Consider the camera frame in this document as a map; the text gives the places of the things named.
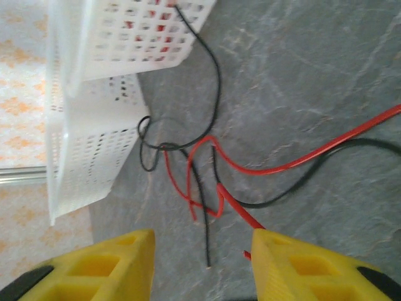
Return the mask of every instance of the gray floor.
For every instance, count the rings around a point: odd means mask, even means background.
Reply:
[[[400,9],[400,1],[219,0],[202,30],[224,79],[212,133],[238,163],[276,166],[400,103]],[[198,44],[180,66],[140,80],[158,120],[150,140],[182,143],[203,131],[216,80]],[[363,136],[401,144],[400,133],[401,119],[395,117]],[[216,208],[209,147],[200,150],[196,163],[207,203]],[[376,264],[401,282],[400,163],[384,150],[344,150],[295,195],[250,212],[268,229]],[[184,187],[179,154],[173,165]],[[271,198],[306,168],[250,177],[219,164],[228,189],[249,202]],[[251,228],[229,207],[212,220],[213,267],[207,270],[203,225],[191,221],[163,163],[150,174],[141,170],[138,145],[110,195],[90,210],[95,241],[155,229],[152,300],[255,295],[251,266],[241,256],[250,249]]]

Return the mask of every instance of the orange patterned wallpaper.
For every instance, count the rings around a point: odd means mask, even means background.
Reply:
[[[46,3],[0,0],[0,168],[43,166]],[[45,185],[0,187],[0,288],[93,243],[88,208],[49,227]]]
[[[0,0],[0,168],[43,166],[46,2]]]
[[[93,243],[89,210],[49,227],[46,185],[0,187],[0,289],[43,260]]]

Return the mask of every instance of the electrical wire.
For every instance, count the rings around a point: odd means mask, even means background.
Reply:
[[[166,145],[166,146],[175,146],[174,143],[169,143],[169,144],[165,143],[164,145]],[[184,149],[180,149],[179,151],[186,159],[188,159],[188,153]],[[176,188],[178,191],[180,191],[179,188],[178,188],[177,183],[174,180],[172,172],[170,170],[170,163],[169,163],[169,155],[168,155],[168,153],[164,152],[164,156],[165,156],[165,162],[166,162],[166,166],[167,166],[167,174],[169,175],[169,178],[172,179],[172,183],[173,183],[174,188]],[[201,177],[199,176],[199,173],[198,173],[197,168],[196,168],[194,163],[192,163],[191,170],[192,170],[192,174],[194,175],[195,182],[196,182],[197,187],[198,187],[199,198],[200,198],[199,207],[202,208],[202,210],[203,210],[203,217],[204,217],[204,223],[205,223],[206,266],[209,268],[209,267],[211,267],[211,257],[210,257],[210,243],[209,243],[209,219],[207,217],[208,212],[206,210],[207,209],[210,210],[210,209],[207,208],[207,206],[206,206],[205,195],[204,195],[204,190],[203,190],[203,187],[202,187]]]
[[[273,167],[273,168],[267,168],[267,169],[249,169],[240,166],[239,164],[236,164],[228,155],[223,151],[222,147],[220,146],[219,142],[214,136],[207,135],[205,136],[202,140],[197,142],[195,146],[192,148],[191,152],[189,153],[189,158],[187,162],[187,199],[189,200],[189,206],[192,206],[190,200],[191,198],[191,192],[190,192],[190,165],[192,164],[192,161],[194,159],[195,153],[197,149],[204,143],[211,141],[212,145],[216,148],[216,151],[221,155],[221,157],[233,168],[236,170],[244,173],[244,174],[249,174],[253,176],[263,176],[267,174],[274,174],[277,172],[281,171],[286,171],[288,169],[294,168],[296,166],[299,166],[309,160],[314,159],[315,157],[318,157],[322,153],[334,148],[338,144],[341,144],[342,142],[351,139],[355,136],[358,136],[362,134],[363,132],[366,132],[367,130],[371,129],[372,127],[396,116],[397,114],[401,113],[401,105],[396,105],[392,107],[391,109],[379,114],[378,116],[372,118],[368,122],[365,122],[364,124],[359,125],[358,127],[354,128],[353,130],[350,130],[346,132],[345,134],[333,139],[329,143],[319,147],[318,149],[314,150],[313,152],[310,152],[309,154],[296,159],[294,161],[291,161],[287,164],[284,164],[282,166],[278,167]]]
[[[139,138],[141,139],[142,143],[146,145],[147,147],[151,149],[156,149],[158,151],[176,151],[180,149],[186,149],[187,147],[190,147],[194,145],[196,142],[200,141],[203,139],[213,128],[216,120],[217,120],[217,113],[218,113],[218,108],[219,108],[219,103],[220,103],[220,98],[221,98],[221,86],[222,86],[222,78],[221,78],[221,71],[220,71],[220,65],[219,62],[216,58],[216,56],[213,54],[213,51],[209,48],[209,46],[206,44],[206,42],[199,36],[199,34],[196,33],[196,31],[192,28],[192,26],[189,24],[188,20],[185,18],[185,16],[182,14],[181,10],[177,5],[174,6],[175,10],[177,11],[177,14],[180,16],[181,20],[185,23],[189,31],[196,37],[197,41],[202,45],[202,47],[206,50],[210,58],[212,59],[213,65],[216,69],[216,77],[217,77],[217,90],[216,90],[216,98],[214,102],[214,108],[213,108],[213,113],[212,113],[212,118],[211,121],[209,122],[209,125],[206,127],[206,130],[201,133],[198,137],[196,137],[194,140],[191,140],[190,142],[187,142],[185,144],[178,145],[176,144],[175,146],[162,146],[160,145],[153,145],[149,144],[145,140],[145,135],[141,134],[140,128],[141,125],[144,121],[149,120],[147,127],[152,123],[152,118],[150,116],[145,116],[137,126],[137,131]]]
[[[209,46],[206,44],[206,42],[202,39],[202,37],[197,34],[195,32],[195,30],[192,28],[192,26],[189,24],[188,20],[185,18],[185,16],[182,14],[181,10],[179,9],[179,7],[177,5],[174,5],[175,10],[177,11],[177,14],[180,16],[181,20],[185,23],[185,25],[187,26],[187,28],[189,29],[189,31],[196,37],[196,40],[202,45],[203,49],[205,49],[205,51],[207,52],[207,54],[210,56],[214,68],[216,70],[216,77],[217,77],[217,90],[216,90],[216,96],[215,96],[215,101],[214,101],[214,108],[213,108],[213,113],[212,113],[212,118],[211,121],[209,122],[209,125],[206,127],[206,130],[203,131],[203,133],[201,133],[200,136],[198,136],[197,138],[195,138],[194,140],[187,142],[185,144],[174,144],[174,143],[161,143],[159,145],[153,145],[153,144],[149,144],[145,138],[146,138],[146,134],[148,132],[148,129],[150,127],[150,125],[152,124],[152,118],[151,116],[145,116],[144,118],[141,119],[141,121],[138,123],[137,125],[137,132],[138,132],[138,136],[140,139],[140,150],[139,150],[139,161],[140,161],[140,165],[142,167],[142,169],[144,171],[147,172],[152,172],[154,170],[156,170],[157,168],[157,164],[159,162],[159,158],[160,158],[160,151],[164,151],[165,154],[167,151],[180,151],[187,159],[188,159],[188,153],[184,150],[187,147],[190,147],[192,145],[194,145],[196,142],[200,141],[201,139],[203,139],[213,128],[216,120],[217,120],[217,113],[218,113],[218,108],[219,108],[219,103],[220,103],[220,98],[221,98],[221,87],[222,87],[222,77],[221,77],[221,71],[220,71],[220,65],[219,62],[216,58],[216,56],[213,54],[213,51],[209,48]],[[144,127],[144,130],[141,131],[141,126],[142,124],[148,120],[147,125]],[[155,149],[156,153],[154,155],[153,158],[153,163],[150,167],[145,166],[145,163],[143,161],[143,146],[147,146],[150,149]],[[209,223],[207,220],[207,213],[206,213],[206,205],[205,205],[205,201],[204,201],[204,193],[203,193],[203,189],[201,187],[201,180],[200,177],[196,171],[195,165],[193,165],[191,163],[190,168],[192,170],[192,173],[195,177],[195,180],[198,184],[198,188],[199,188],[199,196],[200,196],[200,201],[201,201],[201,206],[204,212],[204,222],[205,222],[205,245],[206,245],[206,265],[207,267],[211,266],[211,261],[210,261],[210,254],[209,254]]]
[[[387,142],[383,140],[378,140],[378,139],[369,139],[369,138],[357,138],[357,139],[351,139],[351,140],[346,140],[342,142],[341,144],[338,144],[334,148],[322,153],[317,159],[314,161],[312,166],[300,177],[299,180],[297,180],[290,188],[285,190],[284,192],[280,193],[276,197],[270,199],[269,201],[265,201],[262,203],[245,203],[242,201],[239,201],[238,199],[237,202],[244,208],[266,208],[268,206],[273,205],[275,202],[277,202],[279,199],[283,198],[284,196],[288,194],[295,193],[299,188],[304,186],[319,170],[319,168],[334,154],[336,154],[339,151],[342,151],[343,149],[348,149],[351,147],[356,147],[356,146],[374,146],[379,149],[385,149],[388,151],[393,152],[394,154],[401,156],[401,147]],[[219,175],[217,173],[217,162],[216,162],[216,153],[213,153],[213,170],[215,173],[215,178],[217,179],[217,182],[221,182],[219,179]]]

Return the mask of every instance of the yellow object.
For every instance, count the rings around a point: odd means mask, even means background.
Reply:
[[[134,231],[43,265],[54,270],[19,301],[144,301],[154,275],[155,235]]]
[[[268,230],[253,234],[259,301],[391,301],[360,274],[362,261]]]

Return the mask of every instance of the plastic basket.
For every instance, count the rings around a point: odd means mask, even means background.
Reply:
[[[216,0],[59,0],[62,77],[70,95],[81,82],[177,66]]]
[[[60,85],[60,64],[49,16],[46,148],[51,224],[104,198],[148,115],[136,75],[84,82],[76,97]]]

